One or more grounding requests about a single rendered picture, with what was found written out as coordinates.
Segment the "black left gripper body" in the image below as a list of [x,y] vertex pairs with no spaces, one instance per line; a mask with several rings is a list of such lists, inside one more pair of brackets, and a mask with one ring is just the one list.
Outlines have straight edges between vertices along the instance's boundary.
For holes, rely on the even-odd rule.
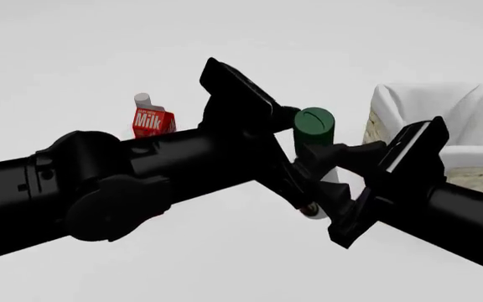
[[199,128],[225,135],[241,155],[252,178],[300,211],[311,204],[306,184],[272,132],[273,111],[280,106],[235,67],[210,57],[200,75],[210,98]]

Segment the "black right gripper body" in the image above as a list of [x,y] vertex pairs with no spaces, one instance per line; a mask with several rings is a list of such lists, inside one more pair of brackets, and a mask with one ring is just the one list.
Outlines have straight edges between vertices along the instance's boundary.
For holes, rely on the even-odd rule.
[[415,221],[427,208],[434,187],[445,180],[439,153],[449,141],[442,117],[415,122],[386,143],[382,160],[369,173],[355,173],[365,181],[353,213],[333,218],[331,241],[349,248],[378,221]]

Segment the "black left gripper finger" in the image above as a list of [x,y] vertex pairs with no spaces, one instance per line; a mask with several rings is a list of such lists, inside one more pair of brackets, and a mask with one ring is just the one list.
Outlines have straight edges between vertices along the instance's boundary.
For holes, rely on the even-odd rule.
[[306,180],[322,180],[330,171],[330,159],[314,154],[297,153],[293,167]]
[[294,120],[301,110],[297,107],[280,106],[273,111],[272,132],[280,133],[293,127]]

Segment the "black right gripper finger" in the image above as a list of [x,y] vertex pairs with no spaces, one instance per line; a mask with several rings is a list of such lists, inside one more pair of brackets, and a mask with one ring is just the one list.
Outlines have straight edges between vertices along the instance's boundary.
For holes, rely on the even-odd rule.
[[369,173],[375,170],[383,158],[387,145],[383,141],[349,146],[309,145],[308,166],[311,169],[342,168],[352,173]]
[[346,183],[320,181],[316,184],[315,200],[329,218],[347,218],[357,205]]

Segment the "white bottle with green cap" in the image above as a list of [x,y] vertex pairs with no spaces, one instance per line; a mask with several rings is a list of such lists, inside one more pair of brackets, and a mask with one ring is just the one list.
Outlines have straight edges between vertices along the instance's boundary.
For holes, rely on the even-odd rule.
[[[297,112],[293,120],[293,140],[296,160],[308,159],[308,151],[305,145],[316,147],[329,147],[334,144],[335,118],[331,112],[321,107],[309,107]],[[338,183],[336,168],[323,170],[325,174],[318,180],[327,183]],[[300,210],[304,216],[312,220],[325,219],[327,215],[317,203]]]

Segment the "white cloth basket liner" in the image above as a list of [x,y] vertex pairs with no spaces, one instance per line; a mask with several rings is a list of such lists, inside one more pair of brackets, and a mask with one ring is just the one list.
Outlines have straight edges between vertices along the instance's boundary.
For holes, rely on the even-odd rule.
[[449,130],[445,168],[483,168],[482,84],[377,85],[364,139],[390,142],[404,126],[437,116]]

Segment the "woven wicker basket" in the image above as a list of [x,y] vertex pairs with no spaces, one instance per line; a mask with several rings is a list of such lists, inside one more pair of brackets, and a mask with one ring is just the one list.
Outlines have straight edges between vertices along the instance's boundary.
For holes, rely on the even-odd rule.
[[441,152],[447,181],[483,193],[483,150],[461,151],[448,146]]

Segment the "red milk carton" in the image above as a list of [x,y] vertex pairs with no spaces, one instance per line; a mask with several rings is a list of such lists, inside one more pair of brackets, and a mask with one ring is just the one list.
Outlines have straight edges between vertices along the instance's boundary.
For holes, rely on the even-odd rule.
[[145,92],[134,96],[136,111],[132,123],[135,138],[148,138],[156,135],[175,133],[175,117],[164,107],[152,105],[150,95]]

